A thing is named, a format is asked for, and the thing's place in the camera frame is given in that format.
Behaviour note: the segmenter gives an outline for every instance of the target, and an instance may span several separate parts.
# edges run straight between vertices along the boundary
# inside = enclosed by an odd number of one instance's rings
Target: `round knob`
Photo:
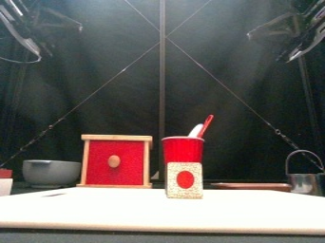
[[[108,157],[108,165],[111,168],[116,168],[120,163],[120,158],[119,156],[109,156]]]

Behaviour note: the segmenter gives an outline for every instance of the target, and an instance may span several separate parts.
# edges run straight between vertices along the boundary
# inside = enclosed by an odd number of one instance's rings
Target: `small wooden block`
[[[111,168],[116,168],[120,163],[120,158],[119,156],[109,156],[108,158],[108,165]]]
[[[168,162],[165,164],[165,195],[170,198],[202,198],[202,164]]]

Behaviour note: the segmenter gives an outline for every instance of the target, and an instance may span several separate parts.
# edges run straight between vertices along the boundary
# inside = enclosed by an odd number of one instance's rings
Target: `red cup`
[[[200,138],[167,137],[161,139],[163,160],[168,162],[200,162],[203,152]]]

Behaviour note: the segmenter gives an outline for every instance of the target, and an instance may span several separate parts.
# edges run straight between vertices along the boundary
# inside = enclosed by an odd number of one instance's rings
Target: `metal bowl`
[[[34,188],[60,188],[76,183],[81,163],[60,160],[24,160],[22,177]]]

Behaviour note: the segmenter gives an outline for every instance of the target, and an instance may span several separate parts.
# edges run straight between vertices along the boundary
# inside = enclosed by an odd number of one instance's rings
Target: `red box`
[[[152,137],[83,135],[85,141],[79,186],[151,188]]]

